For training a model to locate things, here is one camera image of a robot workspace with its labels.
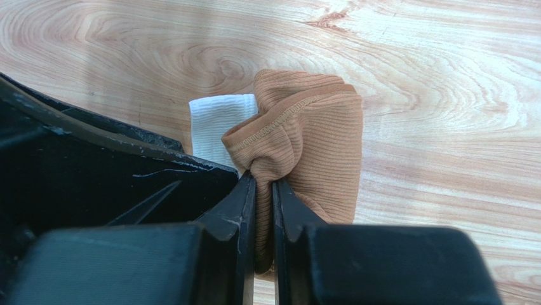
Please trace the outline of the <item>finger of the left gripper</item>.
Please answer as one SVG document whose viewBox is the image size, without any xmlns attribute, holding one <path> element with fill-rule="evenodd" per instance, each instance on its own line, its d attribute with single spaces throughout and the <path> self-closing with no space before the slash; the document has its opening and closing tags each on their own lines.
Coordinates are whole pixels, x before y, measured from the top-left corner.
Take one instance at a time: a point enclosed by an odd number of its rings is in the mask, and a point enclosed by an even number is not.
<svg viewBox="0 0 541 305">
<path fill-rule="evenodd" d="M 107 132 L 1 79 L 1 253 L 65 227 L 187 222 L 226 197 L 224 165 Z"/>
<path fill-rule="evenodd" d="M 131 139 L 184 153 L 182 143 L 178 140 L 62 102 L 61 100 L 45 95 L 39 91 L 33 90 L 32 88 L 18 83 L 4 73 L 1 73 L 1 79 L 11 83 L 16 88 L 29 94 L 31 97 L 36 98 L 45 105 L 48 105 L 74 119 L 82 121 L 83 123 L 87 123 L 107 132 L 120 134 Z"/>
</svg>

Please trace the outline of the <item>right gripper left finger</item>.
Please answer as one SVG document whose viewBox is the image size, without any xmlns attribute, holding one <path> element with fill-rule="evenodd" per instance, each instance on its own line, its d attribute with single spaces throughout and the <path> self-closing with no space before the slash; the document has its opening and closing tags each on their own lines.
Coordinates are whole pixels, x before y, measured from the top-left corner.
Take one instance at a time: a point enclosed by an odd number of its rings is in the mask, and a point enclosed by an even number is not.
<svg viewBox="0 0 541 305">
<path fill-rule="evenodd" d="M 256 182 L 246 172 L 192 222 L 50 231 L 6 304 L 251 304 Z"/>
</svg>

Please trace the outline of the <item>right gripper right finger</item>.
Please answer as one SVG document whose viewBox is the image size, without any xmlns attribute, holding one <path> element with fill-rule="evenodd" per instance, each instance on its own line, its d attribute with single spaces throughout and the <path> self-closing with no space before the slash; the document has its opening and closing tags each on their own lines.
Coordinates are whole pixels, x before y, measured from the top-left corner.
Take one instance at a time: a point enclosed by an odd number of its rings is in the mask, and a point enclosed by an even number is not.
<svg viewBox="0 0 541 305">
<path fill-rule="evenodd" d="M 272 185 L 278 304 L 501 304 L 484 260 L 449 227 L 329 224 Z"/>
</svg>

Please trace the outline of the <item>brown underwear white waistband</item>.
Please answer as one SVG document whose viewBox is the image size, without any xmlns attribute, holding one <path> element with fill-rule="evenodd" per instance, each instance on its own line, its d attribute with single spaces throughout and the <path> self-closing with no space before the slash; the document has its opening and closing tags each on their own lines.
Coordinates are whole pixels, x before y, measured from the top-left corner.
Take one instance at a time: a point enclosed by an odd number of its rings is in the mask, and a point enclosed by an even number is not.
<svg viewBox="0 0 541 305">
<path fill-rule="evenodd" d="M 195 157 L 256 180 L 255 276 L 274 279 L 272 183 L 285 179 L 324 221 L 354 220 L 362 163 L 363 99 L 332 74 L 264 69 L 251 94 L 189 102 Z"/>
</svg>

